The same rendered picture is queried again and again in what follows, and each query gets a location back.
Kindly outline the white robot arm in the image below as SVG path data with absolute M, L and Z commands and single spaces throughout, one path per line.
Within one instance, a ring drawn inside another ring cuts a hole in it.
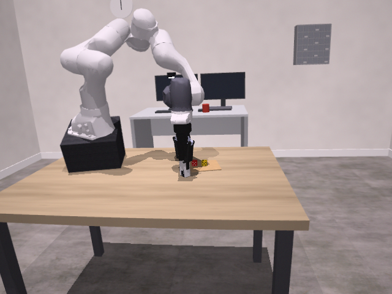
M 61 53 L 62 67 L 73 74 L 83 75 L 85 79 L 79 89 L 81 111 L 73 118 L 68 135 L 95 140 L 114 131 L 105 82 L 113 71 L 111 56 L 125 41 L 139 52 L 146 51 L 151 45 L 156 64 L 183 76 L 171 79 L 171 87 L 169 85 L 164 89 L 163 102 L 171 107 L 171 124 L 189 124 L 193 121 L 192 106 L 203 102 L 204 90 L 186 58 L 176 51 L 168 32 L 157 25 L 149 10 L 137 9 L 130 26 L 122 18 L 117 18 L 92 38 Z

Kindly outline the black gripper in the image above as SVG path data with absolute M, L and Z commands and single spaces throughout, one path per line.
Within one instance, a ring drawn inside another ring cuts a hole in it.
M 182 133 L 176 134 L 173 137 L 173 141 L 175 144 L 175 152 L 176 158 L 179 159 L 179 170 L 180 175 L 181 171 L 184 170 L 184 177 L 190 176 L 190 162 L 193 159 L 193 150 L 194 150 L 194 140 L 190 139 L 190 132 L 192 131 L 191 123 L 189 124 L 174 124 L 174 133 Z

